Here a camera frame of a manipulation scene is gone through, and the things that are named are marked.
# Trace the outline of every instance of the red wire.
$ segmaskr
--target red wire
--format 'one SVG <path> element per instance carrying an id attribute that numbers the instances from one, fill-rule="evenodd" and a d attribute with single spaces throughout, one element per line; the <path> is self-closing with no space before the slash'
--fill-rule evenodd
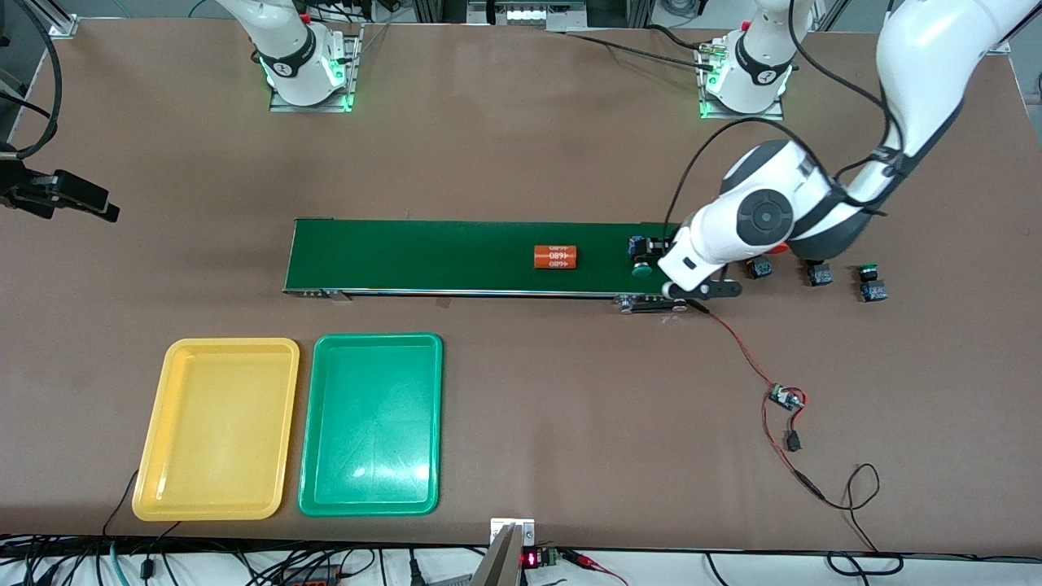
<path id="1" fill-rule="evenodd" d="M 792 462 L 789 461 L 789 457 L 786 455 L 785 449 L 783 449 L 782 446 L 778 445 L 778 442 L 774 439 L 774 435 L 771 433 L 770 424 L 767 422 L 767 402 L 771 399 L 771 390 L 774 388 L 774 381 L 771 381 L 771 377 L 767 375 L 767 372 L 764 371 L 764 367 L 760 366 L 760 362 L 756 361 L 754 356 L 752 356 L 752 352 L 745 345 L 745 342 L 742 341 L 742 337 L 738 335 L 738 332 L 735 332 L 735 328 L 731 327 L 730 324 L 713 312 L 709 312 L 709 316 L 717 320 L 720 325 L 723 325 L 727 332 L 730 333 L 730 336 L 735 338 L 735 342 L 738 343 L 738 347 L 741 348 L 742 355 L 745 356 L 745 361 L 748 362 L 749 366 L 756 371 L 756 374 L 759 374 L 760 377 L 771 387 L 770 390 L 764 393 L 764 401 L 760 407 L 760 415 L 764 424 L 764 435 L 767 436 L 767 439 L 771 442 L 771 447 L 774 449 L 774 453 L 778 455 L 778 458 L 782 459 L 782 462 L 785 463 L 786 467 L 795 473 L 796 467 L 792 465 Z M 787 387 L 786 390 L 797 394 L 800 400 L 803 401 L 803 407 L 799 408 L 799 410 L 797 410 L 796 413 L 793 413 L 792 417 L 789 418 L 789 429 L 792 430 L 792 426 L 796 424 L 796 418 L 799 417 L 804 409 L 807 409 L 807 393 L 796 387 Z"/>
<path id="2" fill-rule="evenodd" d="M 735 328 L 731 327 L 726 321 L 724 321 L 717 314 L 709 312 L 709 316 L 717 320 L 720 323 L 720 325 L 726 327 L 727 332 L 730 332 L 730 336 L 735 338 L 736 342 L 738 342 L 738 347 L 742 349 L 742 353 L 745 356 L 745 361 L 748 362 L 749 366 L 751 366 L 752 369 L 756 371 L 756 374 L 760 374 L 760 377 L 763 379 L 765 383 L 773 387 L 774 381 L 771 381 L 770 376 L 768 376 L 767 373 L 764 372 L 764 367 L 760 366 L 760 363 L 756 362 L 756 357 L 752 356 L 752 352 L 749 351 L 749 348 L 745 346 L 745 342 L 742 341 L 742 337 L 738 335 L 738 332 L 735 332 Z"/>
<path id="3" fill-rule="evenodd" d="M 629 586 L 629 583 L 628 583 L 628 582 L 626 582 L 626 579 L 625 579 L 625 578 L 623 578 L 623 577 L 619 576 L 618 573 L 615 573 L 614 571 L 612 571 L 612 570 L 607 569 L 606 567 L 604 567 L 604 566 L 602 566 L 602 565 L 600 565 L 600 564 L 597 564 L 597 565 L 595 565 L 593 569 L 594 569 L 594 571 L 599 571 L 599 572 L 601 572 L 601 573 L 606 573 L 606 575 L 609 575 L 609 576 L 613 576 L 613 577 L 615 577 L 615 578 L 616 578 L 616 579 L 617 579 L 617 580 L 618 580 L 619 582 L 622 582 L 622 583 L 623 583 L 623 584 L 625 584 L 626 586 Z"/>
<path id="4" fill-rule="evenodd" d="M 807 397 L 807 393 L 804 393 L 800 389 L 797 389 L 796 387 L 788 387 L 788 388 L 786 388 L 786 390 L 789 391 L 789 392 L 792 392 L 792 393 L 796 393 L 797 395 L 799 395 L 799 399 L 801 401 L 803 401 L 803 407 L 800 407 L 799 409 L 797 409 L 796 413 L 793 413 L 792 417 L 789 418 L 789 430 L 791 431 L 791 430 L 795 429 L 796 419 L 800 416 L 801 413 L 803 413 L 803 410 L 807 409 L 807 405 L 808 405 L 809 399 Z"/>

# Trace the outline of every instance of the green tray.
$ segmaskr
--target green tray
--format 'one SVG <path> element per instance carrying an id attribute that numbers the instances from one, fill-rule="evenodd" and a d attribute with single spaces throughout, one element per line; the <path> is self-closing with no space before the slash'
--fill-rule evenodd
<path id="1" fill-rule="evenodd" d="M 659 295 L 656 266 L 631 274 L 631 236 L 661 236 L 662 224 L 460 222 L 300 218 L 287 293 L 313 295 L 475 295 L 611 299 Z M 538 244 L 574 245 L 574 270 L 532 266 Z"/>
<path id="2" fill-rule="evenodd" d="M 438 505 L 442 340 L 330 334 L 315 345 L 300 511 L 425 515 Z"/>

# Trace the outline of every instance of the electronic component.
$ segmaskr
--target electronic component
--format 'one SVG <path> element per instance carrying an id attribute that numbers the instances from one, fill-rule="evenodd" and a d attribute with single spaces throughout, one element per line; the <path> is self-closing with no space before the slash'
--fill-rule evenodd
<path id="1" fill-rule="evenodd" d="M 574 246 L 536 245 L 537 269 L 574 269 L 578 260 L 578 249 Z"/>
<path id="2" fill-rule="evenodd" d="M 667 246 L 658 238 L 646 236 L 631 236 L 626 246 L 626 253 L 634 262 L 634 269 L 630 272 L 636 277 L 649 276 L 653 269 L 651 262 L 661 259 L 666 253 Z"/>
<path id="3" fill-rule="evenodd" d="M 796 430 L 789 430 L 785 433 L 785 448 L 789 451 L 799 451 L 803 447 L 799 444 L 799 434 Z"/>
<path id="4" fill-rule="evenodd" d="M 790 391 L 782 385 L 774 385 L 768 396 L 772 401 L 784 407 L 786 411 L 803 408 L 803 400 L 800 399 L 796 393 Z"/>
<path id="5" fill-rule="evenodd" d="M 861 265 L 858 267 L 858 276 L 861 278 L 862 283 L 868 283 L 869 280 L 875 280 L 879 278 L 879 266 L 875 263 L 868 263 L 867 265 Z"/>
<path id="6" fill-rule="evenodd" d="M 337 586 L 340 566 L 320 565 L 287 568 L 282 586 Z"/>
<path id="7" fill-rule="evenodd" d="M 753 280 L 770 276 L 774 272 L 774 266 L 770 260 L 763 254 L 753 257 L 745 262 L 745 268 L 749 270 L 749 277 Z"/>
<path id="8" fill-rule="evenodd" d="M 887 286 L 882 280 L 869 280 L 861 284 L 861 297 L 865 302 L 882 301 L 890 297 Z"/>
<path id="9" fill-rule="evenodd" d="M 153 576 L 155 576 L 155 562 L 152 561 L 152 558 L 145 558 L 145 560 L 141 562 L 141 572 L 138 577 L 142 580 L 148 580 Z"/>
<path id="10" fill-rule="evenodd" d="M 890 297 L 887 285 L 879 280 L 879 267 L 875 263 L 858 267 L 858 277 L 861 278 L 861 297 L 866 303 Z"/>
<path id="11" fill-rule="evenodd" d="M 807 264 L 807 278 L 811 282 L 811 287 L 822 287 L 833 282 L 833 269 L 825 263 L 809 262 Z"/>
<path id="12" fill-rule="evenodd" d="M 548 565 L 556 565 L 561 553 L 556 547 L 525 547 L 521 553 L 521 568 L 534 569 Z"/>

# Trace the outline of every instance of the metal frame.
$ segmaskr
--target metal frame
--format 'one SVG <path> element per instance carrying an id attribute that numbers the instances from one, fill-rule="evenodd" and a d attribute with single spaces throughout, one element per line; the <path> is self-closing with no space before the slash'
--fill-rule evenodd
<path id="1" fill-rule="evenodd" d="M 49 26 L 50 35 L 54 39 L 72 39 L 79 28 L 79 17 L 70 15 L 54 0 L 27 0 L 36 16 Z"/>

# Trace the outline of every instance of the green conveyor belt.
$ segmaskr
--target green conveyor belt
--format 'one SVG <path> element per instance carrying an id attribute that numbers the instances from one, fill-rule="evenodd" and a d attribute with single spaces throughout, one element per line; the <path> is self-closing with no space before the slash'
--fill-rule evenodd
<path id="1" fill-rule="evenodd" d="M 629 237 L 662 224 L 298 219 L 288 293 L 611 298 L 656 295 L 658 268 L 630 274 Z M 573 270 L 536 269 L 538 244 L 574 245 Z"/>

